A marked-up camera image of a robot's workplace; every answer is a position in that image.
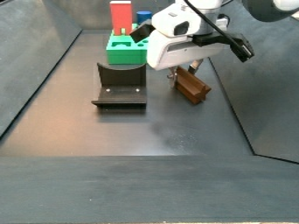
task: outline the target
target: green holder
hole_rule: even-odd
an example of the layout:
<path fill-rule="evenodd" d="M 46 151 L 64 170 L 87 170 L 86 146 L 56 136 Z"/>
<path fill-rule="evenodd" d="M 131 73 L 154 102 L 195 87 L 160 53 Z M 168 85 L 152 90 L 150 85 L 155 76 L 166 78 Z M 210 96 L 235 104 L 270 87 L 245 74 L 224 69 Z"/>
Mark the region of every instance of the green holder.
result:
<path fill-rule="evenodd" d="M 111 65 L 118 64 L 144 64 L 147 53 L 148 38 L 135 43 L 131 36 L 115 36 L 111 32 L 107 42 L 107 62 Z"/>

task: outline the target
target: black holder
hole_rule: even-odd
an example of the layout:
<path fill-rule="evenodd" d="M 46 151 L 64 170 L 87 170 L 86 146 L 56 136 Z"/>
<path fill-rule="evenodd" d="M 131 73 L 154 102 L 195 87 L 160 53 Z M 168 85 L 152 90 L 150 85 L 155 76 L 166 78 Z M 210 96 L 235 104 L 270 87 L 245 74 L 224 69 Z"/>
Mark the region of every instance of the black holder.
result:
<path fill-rule="evenodd" d="M 92 101 L 98 107 L 144 108 L 146 96 L 146 64 L 134 69 L 116 70 L 98 63 L 98 72 L 102 82 L 99 98 Z"/>

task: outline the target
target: brown wooden block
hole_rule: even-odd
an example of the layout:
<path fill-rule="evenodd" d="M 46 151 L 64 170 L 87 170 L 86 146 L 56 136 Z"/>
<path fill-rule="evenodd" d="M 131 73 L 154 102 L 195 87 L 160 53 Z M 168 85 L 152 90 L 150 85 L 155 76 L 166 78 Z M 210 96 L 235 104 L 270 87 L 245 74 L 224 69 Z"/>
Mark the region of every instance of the brown wooden block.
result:
<path fill-rule="evenodd" d="M 175 87 L 178 90 L 194 104 L 204 101 L 206 95 L 211 91 L 211 87 L 180 66 L 178 66 L 176 74 L 178 80 Z"/>

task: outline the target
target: red block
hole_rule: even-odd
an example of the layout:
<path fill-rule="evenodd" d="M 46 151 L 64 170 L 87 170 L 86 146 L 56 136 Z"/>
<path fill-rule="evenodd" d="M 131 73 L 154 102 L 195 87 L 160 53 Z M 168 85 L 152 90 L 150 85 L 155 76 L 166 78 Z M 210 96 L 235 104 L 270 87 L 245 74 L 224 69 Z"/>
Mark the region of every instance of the red block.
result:
<path fill-rule="evenodd" d="M 115 35 L 122 35 L 122 29 L 126 29 L 126 35 L 130 35 L 134 22 L 131 1 L 111 1 L 110 9 Z"/>

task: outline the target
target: black cable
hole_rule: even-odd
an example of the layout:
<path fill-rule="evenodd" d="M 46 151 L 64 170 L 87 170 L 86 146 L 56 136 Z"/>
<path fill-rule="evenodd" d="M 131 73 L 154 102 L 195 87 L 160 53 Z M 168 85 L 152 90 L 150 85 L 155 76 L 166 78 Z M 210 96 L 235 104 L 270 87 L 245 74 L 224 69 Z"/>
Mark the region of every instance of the black cable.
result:
<path fill-rule="evenodd" d="M 204 20 L 204 22 L 216 30 L 216 32 L 230 41 L 230 43 L 238 48 L 241 52 L 245 52 L 243 48 L 239 46 L 235 39 L 227 35 L 227 33 L 208 20 L 208 18 L 202 14 L 202 12 L 195 8 L 195 6 L 190 3 L 188 0 L 183 0 L 187 5 L 191 7 L 194 12 L 200 16 L 200 18 Z"/>
<path fill-rule="evenodd" d="M 234 0 L 228 0 L 227 2 L 224 2 L 224 3 L 222 4 L 222 6 L 230 4 L 232 1 L 234 1 Z"/>

